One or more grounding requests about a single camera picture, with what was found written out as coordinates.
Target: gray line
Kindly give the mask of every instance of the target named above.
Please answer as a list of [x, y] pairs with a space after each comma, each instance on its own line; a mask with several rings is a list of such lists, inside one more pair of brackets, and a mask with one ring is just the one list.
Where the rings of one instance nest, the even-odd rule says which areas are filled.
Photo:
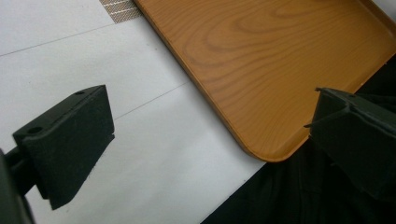
[[177, 86], [177, 87], [174, 87], [172, 90], [167, 91], [166, 93], [163, 93], [163, 94], [161, 94], [161, 95], [155, 97], [154, 99], [145, 102], [144, 104], [142, 104], [142, 105], [140, 105], [140, 106], [138, 106], [138, 107], [132, 109], [131, 111], [129, 111], [129, 112], [127, 112], [127, 113], [125, 113], [125, 114], [123, 114], [123, 115], [121, 115], [121, 116], [115, 118], [114, 120], [120, 119], [120, 118], [122, 118], [122, 117], [124, 117], [124, 116], [130, 114], [130, 113], [136, 111], [136, 109], [138, 109], [138, 108], [140, 108], [140, 107], [142, 107], [142, 106], [144, 106], [144, 105], [147, 105], [147, 104], [149, 104], [149, 103], [151, 103], [151, 102], [153, 102], [153, 101], [155, 101], [155, 100], [157, 100], [157, 99], [163, 97], [165, 94], [167, 94], [167, 93], [169, 93], [169, 92], [171, 92], [171, 91], [174, 91], [175, 89], [178, 89], [178, 88], [180, 88], [180, 87], [182, 87], [182, 86], [184, 86], [184, 85], [186, 85], [186, 84], [188, 84], [188, 83], [190, 83], [190, 81], [187, 81], [187, 82], [185, 82], [185, 83], [183, 83], [183, 84], [181, 84], [181, 85], [179, 85], [179, 86]]
[[[26, 48], [26, 49], [33, 49], [33, 48], [36, 48], [36, 47], [40, 47], [40, 46], [43, 46], [43, 45], [46, 45], [46, 44], [50, 44], [50, 43], [53, 43], [53, 42], [56, 42], [56, 41], [59, 41], [59, 40], [64, 40], [64, 39], [67, 39], [67, 38], [70, 38], [70, 37], [73, 37], [73, 36], [77, 36], [77, 35], [85, 35], [85, 34], [87, 34], [87, 33], [89, 33], [89, 32], [96, 31], [96, 30], [105, 28], [105, 27], [107, 27], [107, 26], [115, 25], [115, 24], [116, 24], [116, 23], [113, 23], [113, 24], [109, 24], [109, 25], [106, 25], [106, 26], [102, 26], [102, 27], [95, 28], [95, 29], [93, 29], [93, 30], [84, 31], [84, 32], [79, 33], [79, 34], [65, 36], [65, 37], [62, 37], [62, 38], [60, 38], [60, 39], [51, 40], [50, 42], [46, 42], [46, 43], [42, 43], [42, 44], [39, 44], [39, 45], [35, 45], [35, 46], [29, 47], [29, 48]], [[20, 52], [20, 51], [23, 51], [23, 50], [26, 50], [26, 49], [17, 49], [17, 50], [15, 50], [15, 51], [10, 52], [10, 53], [2, 54], [2, 55], [0, 55], [0, 57], [7, 56], [7, 55], [13, 54], [13, 53], [17, 53], [17, 52]]]

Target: black fabric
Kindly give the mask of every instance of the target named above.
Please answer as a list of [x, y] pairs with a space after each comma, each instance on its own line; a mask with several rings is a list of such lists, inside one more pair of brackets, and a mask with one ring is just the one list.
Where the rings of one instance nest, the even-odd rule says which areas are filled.
[[[359, 94], [395, 112], [394, 98], [382, 97], [396, 96], [396, 57]], [[396, 223], [396, 202], [357, 190], [308, 140], [286, 161], [265, 164], [203, 223]]]

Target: white surface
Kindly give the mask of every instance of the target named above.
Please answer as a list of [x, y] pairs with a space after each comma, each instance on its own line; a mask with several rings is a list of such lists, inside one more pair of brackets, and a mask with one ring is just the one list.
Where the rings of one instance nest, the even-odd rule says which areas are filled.
[[38, 223], [198, 223], [262, 166], [191, 83], [115, 125], [115, 141], [70, 204], [51, 213], [29, 195]]
[[113, 23], [99, 0], [0, 0], [0, 55]]
[[[396, 2], [375, 2], [396, 19]], [[106, 84], [116, 139], [68, 205], [51, 211], [28, 193], [37, 224], [198, 223], [263, 162], [235, 143], [144, 19], [111, 24], [98, 0], [1, 0], [0, 147], [69, 94]]]
[[0, 57], [0, 78], [5, 150], [11, 133], [75, 91], [106, 84], [116, 119], [190, 81], [143, 18]]

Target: grid pattern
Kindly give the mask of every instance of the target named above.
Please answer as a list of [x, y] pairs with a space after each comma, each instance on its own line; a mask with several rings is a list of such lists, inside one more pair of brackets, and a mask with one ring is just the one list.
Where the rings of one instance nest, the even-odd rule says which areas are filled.
[[142, 15], [132, 0], [99, 0], [115, 23], [128, 21]]

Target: wood grain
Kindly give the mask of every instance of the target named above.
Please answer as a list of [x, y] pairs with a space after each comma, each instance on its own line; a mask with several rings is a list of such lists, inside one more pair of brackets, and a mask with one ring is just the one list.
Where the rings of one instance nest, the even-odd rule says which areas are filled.
[[283, 161], [316, 87], [356, 91], [396, 52], [369, 0], [136, 0], [243, 149]]

